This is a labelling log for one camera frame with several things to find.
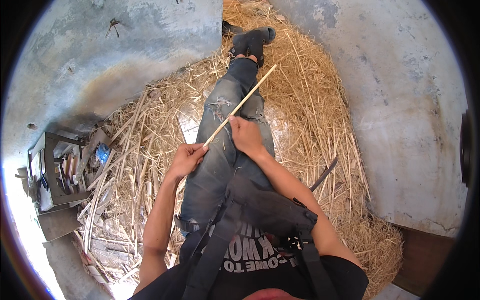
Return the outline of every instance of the foot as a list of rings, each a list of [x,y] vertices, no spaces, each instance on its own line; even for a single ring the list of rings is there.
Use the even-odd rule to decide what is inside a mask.
[[[232,56],[246,57],[253,56],[254,61],[261,68],[264,65],[263,45],[270,44],[275,38],[275,29],[271,27],[260,27],[252,29],[233,37],[233,47],[229,50]]]

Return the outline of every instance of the hay pile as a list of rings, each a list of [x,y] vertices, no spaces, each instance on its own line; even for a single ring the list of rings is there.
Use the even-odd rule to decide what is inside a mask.
[[[307,186],[338,157],[334,171],[314,194],[341,241],[357,255],[367,273],[370,284],[364,298],[374,297],[400,268],[401,236],[365,208],[370,197],[368,184],[335,65],[321,46],[282,20],[265,2],[232,1],[224,7],[224,19],[245,30],[259,26],[276,29],[276,39],[264,47],[265,65],[258,74],[260,79],[278,64],[260,87],[265,116],[275,136],[276,157]],[[118,154],[108,176],[114,178],[115,193],[104,218],[118,220],[128,235],[123,236],[124,241],[141,247],[144,223],[158,186],[184,142],[177,117],[188,115],[196,122],[201,118],[203,92],[226,72],[230,46],[231,38],[224,38],[216,54],[151,82],[138,101],[109,118],[112,132],[119,133],[115,140]],[[121,155],[129,149],[132,152],[123,159]],[[181,200],[180,192],[176,212]],[[94,227],[94,238],[104,235],[105,230]],[[175,260],[172,254],[178,254],[183,242],[177,228],[171,239],[168,264]]]

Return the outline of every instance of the person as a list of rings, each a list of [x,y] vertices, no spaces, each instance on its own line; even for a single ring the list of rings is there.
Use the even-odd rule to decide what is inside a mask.
[[[271,27],[238,34],[230,53],[234,56],[204,104],[196,144],[178,147],[158,191],[144,229],[144,255],[140,283],[132,299],[182,299],[191,273],[192,252],[200,228],[207,224],[225,199],[234,176],[243,176],[266,190],[299,199],[318,215],[311,236],[338,299],[361,299],[368,279],[355,255],[338,239],[331,222],[312,192],[274,158],[270,126],[264,117],[264,99],[256,90],[209,146],[203,143],[257,84],[264,63],[263,45],[275,38]],[[164,262],[174,213],[176,190],[187,177],[178,219],[186,240],[180,263],[167,270]],[[208,299],[314,299],[299,258],[276,245],[276,237],[250,224],[239,224]]]

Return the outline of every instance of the plastic bag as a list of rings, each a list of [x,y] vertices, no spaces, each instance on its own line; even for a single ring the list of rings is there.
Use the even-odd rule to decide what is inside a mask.
[[[110,149],[107,144],[100,143],[98,146],[95,155],[102,165],[107,162],[108,156],[110,155]]]

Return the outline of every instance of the torn denim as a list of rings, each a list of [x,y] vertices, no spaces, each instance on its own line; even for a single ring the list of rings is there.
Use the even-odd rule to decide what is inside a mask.
[[[231,111],[257,84],[257,64],[248,58],[234,59],[227,73],[220,78],[204,103],[197,143],[204,143]],[[265,100],[258,89],[243,104],[235,116],[258,124],[263,145],[274,156],[270,125],[264,117]],[[231,127],[227,123],[209,144],[203,162],[188,177],[181,205],[180,219],[206,224],[222,205],[228,182],[234,174],[273,189],[262,170],[246,154],[235,148]]]

